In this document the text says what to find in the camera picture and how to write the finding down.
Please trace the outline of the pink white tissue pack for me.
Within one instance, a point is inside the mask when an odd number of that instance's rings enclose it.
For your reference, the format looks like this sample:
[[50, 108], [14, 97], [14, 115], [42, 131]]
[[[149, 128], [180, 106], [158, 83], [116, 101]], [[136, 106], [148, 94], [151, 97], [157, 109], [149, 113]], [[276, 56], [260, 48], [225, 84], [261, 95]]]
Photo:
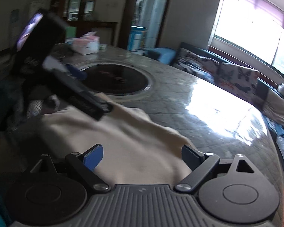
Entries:
[[88, 55], [99, 52], [99, 37], [96, 32], [88, 32], [80, 38], [74, 38], [71, 43], [71, 48], [81, 55]]

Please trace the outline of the cream sweatshirt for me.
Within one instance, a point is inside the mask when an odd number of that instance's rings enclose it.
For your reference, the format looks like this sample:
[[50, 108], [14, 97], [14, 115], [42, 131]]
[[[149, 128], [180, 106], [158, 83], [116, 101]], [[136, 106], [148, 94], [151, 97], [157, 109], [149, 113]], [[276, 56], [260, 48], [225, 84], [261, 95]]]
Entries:
[[68, 106], [40, 119], [38, 132], [57, 158], [103, 146], [95, 168], [109, 185], [177, 184], [190, 174], [181, 150], [191, 141], [178, 131], [153, 122], [139, 108], [113, 103], [112, 112], [95, 120]]

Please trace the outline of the dark wooden console table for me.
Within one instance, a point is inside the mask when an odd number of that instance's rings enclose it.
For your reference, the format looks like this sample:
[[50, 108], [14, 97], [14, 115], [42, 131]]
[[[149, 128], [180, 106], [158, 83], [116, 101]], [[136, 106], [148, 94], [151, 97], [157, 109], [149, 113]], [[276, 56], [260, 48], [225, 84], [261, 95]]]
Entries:
[[69, 26], [76, 27], [76, 37], [81, 37], [88, 32], [95, 32], [100, 37], [100, 43], [113, 46], [118, 22], [108, 21], [67, 21]]

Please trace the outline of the quilted grey star tablecloth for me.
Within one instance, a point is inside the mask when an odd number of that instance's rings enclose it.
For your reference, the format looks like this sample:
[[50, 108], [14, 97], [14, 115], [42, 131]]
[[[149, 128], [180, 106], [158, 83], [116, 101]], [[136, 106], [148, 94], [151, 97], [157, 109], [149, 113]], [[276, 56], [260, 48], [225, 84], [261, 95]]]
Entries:
[[[77, 56], [81, 70], [98, 64], [119, 64], [143, 73], [150, 88], [136, 95], [114, 96], [127, 107], [140, 107], [160, 124], [187, 135], [202, 151], [216, 152], [221, 161], [245, 154], [259, 167], [279, 194], [280, 204], [271, 219], [259, 226], [284, 226], [284, 181], [277, 149], [262, 114], [232, 94], [170, 66], [143, 56], [109, 48], [98, 56]], [[94, 196], [68, 226], [225, 226], [210, 216], [195, 196], [163, 186], [118, 186], [106, 196]]]

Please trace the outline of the grey cushion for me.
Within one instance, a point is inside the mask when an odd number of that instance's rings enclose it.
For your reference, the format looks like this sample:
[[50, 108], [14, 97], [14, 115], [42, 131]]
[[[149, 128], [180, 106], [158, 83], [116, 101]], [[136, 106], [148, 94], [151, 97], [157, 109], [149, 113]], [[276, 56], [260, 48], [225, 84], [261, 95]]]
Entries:
[[268, 91], [263, 105], [263, 114], [277, 124], [284, 126], [284, 99], [275, 91]]

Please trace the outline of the black round induction cooktop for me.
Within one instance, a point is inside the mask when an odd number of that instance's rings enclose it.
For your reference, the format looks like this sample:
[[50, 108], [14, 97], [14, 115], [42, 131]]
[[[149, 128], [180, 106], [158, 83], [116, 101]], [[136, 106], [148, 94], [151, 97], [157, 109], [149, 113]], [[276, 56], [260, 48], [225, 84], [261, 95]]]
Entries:
[[131, 95], [149, 86], [148, 78], [138, 70], [119, 64], [96, 64], [83, 70], [82, 83], [94, 92]]

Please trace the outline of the flat butterfly pillow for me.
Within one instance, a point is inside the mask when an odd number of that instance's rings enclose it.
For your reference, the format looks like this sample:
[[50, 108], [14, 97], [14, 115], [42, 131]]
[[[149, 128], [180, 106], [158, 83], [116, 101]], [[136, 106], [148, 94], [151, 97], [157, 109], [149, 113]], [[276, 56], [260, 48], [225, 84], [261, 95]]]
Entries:
[[215, 59], [199, 56], [187, 49], [180, 48], [172, 66], [215, 84], [220, 63]]

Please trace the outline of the upright butterfly pillow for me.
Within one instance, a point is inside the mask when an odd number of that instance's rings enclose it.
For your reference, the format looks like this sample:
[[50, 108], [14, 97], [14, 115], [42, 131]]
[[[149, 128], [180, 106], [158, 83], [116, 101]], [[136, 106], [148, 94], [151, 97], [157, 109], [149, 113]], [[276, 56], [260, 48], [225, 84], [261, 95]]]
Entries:
[[252, 68], [221, 63], [218, 72], [218, 86], [236, 97], [252, 103], [259, 75], [259, 71]]

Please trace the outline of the blue small cabinet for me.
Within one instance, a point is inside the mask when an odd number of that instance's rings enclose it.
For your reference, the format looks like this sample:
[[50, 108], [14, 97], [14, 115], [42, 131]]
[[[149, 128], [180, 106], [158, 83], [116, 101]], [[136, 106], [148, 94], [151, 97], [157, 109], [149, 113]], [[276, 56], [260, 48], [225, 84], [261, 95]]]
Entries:
[[128, 51], [134, 51], [140, 48], [141, 40], [146, 30], [147, 30], [146, 27], [131, 26], [128, 46], [127, 46]]

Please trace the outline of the blue corner sofa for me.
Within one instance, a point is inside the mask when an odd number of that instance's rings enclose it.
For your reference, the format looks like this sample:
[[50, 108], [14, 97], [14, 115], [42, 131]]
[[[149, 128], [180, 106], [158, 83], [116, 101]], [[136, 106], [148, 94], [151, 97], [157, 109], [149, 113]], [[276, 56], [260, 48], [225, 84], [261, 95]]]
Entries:
[[273, 139], [284, 138], [284, 92], [261, 79], [259, 71], [188, 43], [181, 43], [177, 50], [146, 49], [143, 55], [206, 80], [254, 105], [264, 115]]

